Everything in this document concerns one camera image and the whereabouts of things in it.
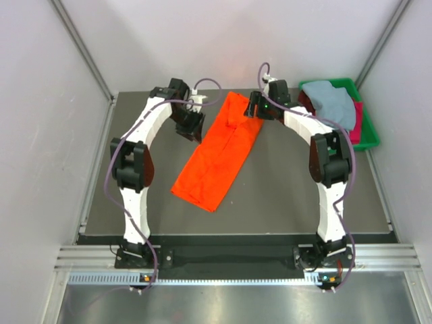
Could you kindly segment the orange t shirt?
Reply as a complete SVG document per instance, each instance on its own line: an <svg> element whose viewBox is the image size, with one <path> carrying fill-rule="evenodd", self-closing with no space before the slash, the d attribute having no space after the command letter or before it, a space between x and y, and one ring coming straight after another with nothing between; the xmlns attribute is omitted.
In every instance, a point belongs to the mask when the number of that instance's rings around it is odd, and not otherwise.
<svg viewBox="0 0 432 324"><path fill-rule="evenodd" d="M249 99L229 92L219 113L193 152L171 193L201 209L214 212L249 156L263 120L244 116Z"/></svg>

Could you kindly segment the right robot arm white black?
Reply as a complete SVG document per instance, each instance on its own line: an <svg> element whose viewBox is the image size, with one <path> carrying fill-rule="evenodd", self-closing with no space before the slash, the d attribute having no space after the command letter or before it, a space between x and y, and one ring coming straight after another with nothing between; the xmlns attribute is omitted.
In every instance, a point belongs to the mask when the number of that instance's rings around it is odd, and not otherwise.
<svg viewBox="0 0 432 324"><path fill-rule="evenodd" d="M244 115L277 120L309 145L308 170L319 191L315 259L323 267L332 266L347 245L341 220L344 194L352 172L352 155L343 132L292 102L287 82L268 74L259 78L259 89L251 92Z"/></svg>

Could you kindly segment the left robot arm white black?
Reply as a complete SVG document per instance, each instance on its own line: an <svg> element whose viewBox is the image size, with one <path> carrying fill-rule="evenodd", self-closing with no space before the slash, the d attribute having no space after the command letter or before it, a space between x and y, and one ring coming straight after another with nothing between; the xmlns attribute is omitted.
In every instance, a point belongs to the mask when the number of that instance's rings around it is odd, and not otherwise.
<svg viewBox="0 0 432 324"><path fill-rule="evenodd" d="M153 252L146 247L151 230L147 220L147 194L155 175L150 147L165 121L175 122L175 132L201 143L204 113L208 96L180 79L172 78L169 86L155 87L132 127L110 142L109 172L119 188L126 220L124 240L130 250L130 260L137 267L147 267Z"/></svg>

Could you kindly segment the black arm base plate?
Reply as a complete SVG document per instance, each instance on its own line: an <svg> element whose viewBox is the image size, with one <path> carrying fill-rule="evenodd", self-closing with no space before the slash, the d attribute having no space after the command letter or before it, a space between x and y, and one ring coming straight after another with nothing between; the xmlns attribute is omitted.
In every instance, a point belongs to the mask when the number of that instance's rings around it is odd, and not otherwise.
<svg viewBox="0 0 432 324"><path fill-rule="evenodd" d="M150 244L121 241L116 269L152 271L159 279L301 279L306 271L349 269L352 249L325 255L315 234L153 235Z"/></svg>

